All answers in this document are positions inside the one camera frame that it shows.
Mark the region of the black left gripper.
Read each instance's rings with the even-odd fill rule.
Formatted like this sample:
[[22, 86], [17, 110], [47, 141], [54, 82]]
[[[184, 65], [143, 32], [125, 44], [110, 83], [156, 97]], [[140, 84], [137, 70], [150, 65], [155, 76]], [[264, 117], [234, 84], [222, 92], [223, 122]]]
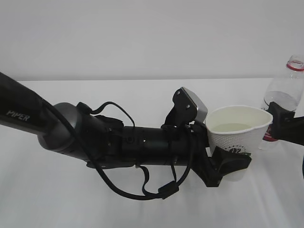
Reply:
[[180, 127], [163, 124], [161, 129], [168, 137], [169, 152], [173, 156], [171, 164], [186, 166], [177, 181], [179, 186], [191, 170], [210, 188], [218, 187], [222, 180], [240, 181], [252, 161], [250, 155], [225, 151], [218, 146], [209, 157], [207, 128], [204, 124], [195, 123]]

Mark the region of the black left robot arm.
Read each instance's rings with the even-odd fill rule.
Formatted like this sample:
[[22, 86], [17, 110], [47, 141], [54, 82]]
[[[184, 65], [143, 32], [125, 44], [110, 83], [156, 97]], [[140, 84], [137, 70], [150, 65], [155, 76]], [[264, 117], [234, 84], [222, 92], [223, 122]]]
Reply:
[[102, 115], [105, 105], [92, 110], [84, 103], [49, 105], [34, 91], [0, 76], [0, 123], [35, 134], [46, 150], [83, 160], [102, 169], [144, 165], [187, 166], [208, 187], [246, 169], [251, 158], [219, 146], [212, 156], [204, 120], [207, 108], [182, 87], [160, 128], [125, 126], [121, 120]]

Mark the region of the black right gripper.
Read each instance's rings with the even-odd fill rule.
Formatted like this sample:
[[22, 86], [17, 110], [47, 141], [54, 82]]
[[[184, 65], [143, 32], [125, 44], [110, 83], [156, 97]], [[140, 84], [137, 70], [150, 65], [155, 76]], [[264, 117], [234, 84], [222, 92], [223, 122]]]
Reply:
[[304, 117], [294, 118], [295, 112], [282, 108], [271, 102], [268, 109], [273, 116], [271, 136], [298, 145], [304, 144]]

